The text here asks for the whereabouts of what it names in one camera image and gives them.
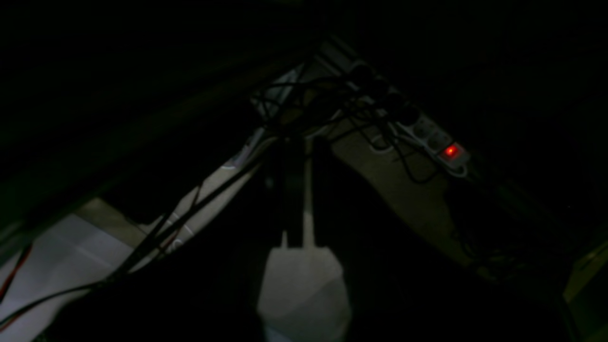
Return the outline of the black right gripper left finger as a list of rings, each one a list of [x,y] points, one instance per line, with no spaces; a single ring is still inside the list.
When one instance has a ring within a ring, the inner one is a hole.
[[[278,138],[264,152],[261,206],[264,236],[273,247],[304,245],[304,143]]]

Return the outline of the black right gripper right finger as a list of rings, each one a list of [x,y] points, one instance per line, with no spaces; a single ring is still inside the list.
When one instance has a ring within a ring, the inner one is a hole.
[[[352,188],[354,174],[325,138],[313,140],[311,161],[315,242],[333,252],[345,252],[354,247],[362,225],[361,207]]]

